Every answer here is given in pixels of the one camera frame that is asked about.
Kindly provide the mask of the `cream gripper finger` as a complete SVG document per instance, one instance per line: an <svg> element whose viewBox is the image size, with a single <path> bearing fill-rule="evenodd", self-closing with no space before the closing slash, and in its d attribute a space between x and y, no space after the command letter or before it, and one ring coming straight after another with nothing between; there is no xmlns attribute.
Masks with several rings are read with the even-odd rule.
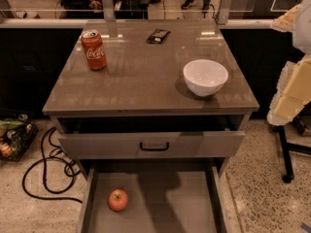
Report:
<svg viewBox="0 0 311 233"><path fill-rule="evenodd" d="M272 21L270 27L279 32L294 32L294 23L295 18L298 12L300 5L297 4L288 11L286 11L283 15L277 17Z"/></svg>
<svg viewBox="0 0 311 233"><path fill-rule="evenodd" d="M275 126L291 122L311 102L311 59L288 61L281 71L267 121Z"/></svg>

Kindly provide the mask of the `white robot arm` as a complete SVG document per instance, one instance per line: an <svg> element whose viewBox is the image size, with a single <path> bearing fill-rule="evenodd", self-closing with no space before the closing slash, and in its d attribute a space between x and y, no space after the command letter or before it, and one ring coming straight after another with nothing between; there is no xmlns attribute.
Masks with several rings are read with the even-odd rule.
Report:
<svg viewBox="0 0 311 233"><path fill-rule="evenodd" d="M304 56L297 63L288 61L276 85L267 121L285 125L311 102L311 0L303 0L271 23L274 30L293 33L293 46Z"/></svg>

